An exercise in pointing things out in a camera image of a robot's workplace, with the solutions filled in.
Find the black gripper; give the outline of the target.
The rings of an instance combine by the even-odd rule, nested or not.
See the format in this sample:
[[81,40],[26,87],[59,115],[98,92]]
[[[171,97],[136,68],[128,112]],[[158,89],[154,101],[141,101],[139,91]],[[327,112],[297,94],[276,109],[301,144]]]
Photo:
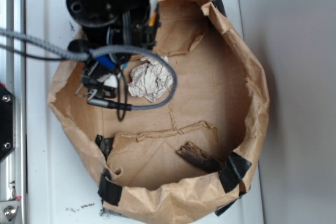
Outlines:
[[[117,26],[100,28],[81,28],[84,37],[70,42],[68,49],[73,52],[93,52],[105,46],[119,46],[121,49],[112,52],[103,52],[99,56],[107,55],[119,64],[128,63],[135,51],[151,50],[155,46],[155,37],[160,23],[154,25],[131,25],[125,23]],[[87,103],[94,106],[129,106],[128,95],[121,102],[120,83],[126,84],[124,68],[118,67],[109,70],[95,61],[97,57],[90,56],[84,61],[83,73],[80,81],[89,93]]]

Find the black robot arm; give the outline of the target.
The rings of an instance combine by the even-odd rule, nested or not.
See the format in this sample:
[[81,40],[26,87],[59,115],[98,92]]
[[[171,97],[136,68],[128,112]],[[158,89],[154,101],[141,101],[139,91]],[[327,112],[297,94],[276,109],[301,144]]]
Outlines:
[[160,24],[158,0],[66,0],[66,5],[86,35],[71,42],[67,49],[5,28],[1,36],[52,52],[57,61],[83,62],[81,84],[88,90],[89,104],[139,110],[140,106],[120,100],[126,93],[123,71],[135,54],[155,57],[152,48]]

